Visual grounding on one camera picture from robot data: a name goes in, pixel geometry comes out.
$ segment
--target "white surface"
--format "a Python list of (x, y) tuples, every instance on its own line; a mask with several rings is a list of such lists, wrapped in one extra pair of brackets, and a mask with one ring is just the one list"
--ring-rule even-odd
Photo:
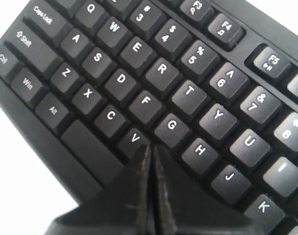
[[(298, 35), (298, 0), (248, 0)], [(28, 0), (0, 0), (0, 37)], [(0, 235), (42, 235), (76, 207), (0, 109)]]

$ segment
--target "black keyboard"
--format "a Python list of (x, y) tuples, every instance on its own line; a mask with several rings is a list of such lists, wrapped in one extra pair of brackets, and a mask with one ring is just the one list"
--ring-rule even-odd
[(298, 235), (298, 37), (244, 1), (32, 0), (0, 40), (0, 106), (80, 204), (161, 143)]

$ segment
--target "keyboard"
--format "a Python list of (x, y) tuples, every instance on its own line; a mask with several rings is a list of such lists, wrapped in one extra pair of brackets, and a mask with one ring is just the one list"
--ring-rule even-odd
[(0, 106), (80, 204), (163, 144), (266, 234), (298, 235), (298, 37), (245, 1), (32, 0), (0, 40)]

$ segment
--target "white background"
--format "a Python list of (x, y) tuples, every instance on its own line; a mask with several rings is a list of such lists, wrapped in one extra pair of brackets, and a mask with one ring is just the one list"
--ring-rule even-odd
[[(298, 0), (248, 1), (298, 35)], [(27, 2), (0, 0), (0, 37)], [(0, 109), (0, 235), (42, 235), (55, 217), (74, 207)]]

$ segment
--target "space bar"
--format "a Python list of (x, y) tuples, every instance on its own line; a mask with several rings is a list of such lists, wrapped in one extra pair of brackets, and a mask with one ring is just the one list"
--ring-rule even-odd
[(76, 120), (62, 135), (62, 141), (103, 186), (123, 169), (123, 164), (80, 121)]

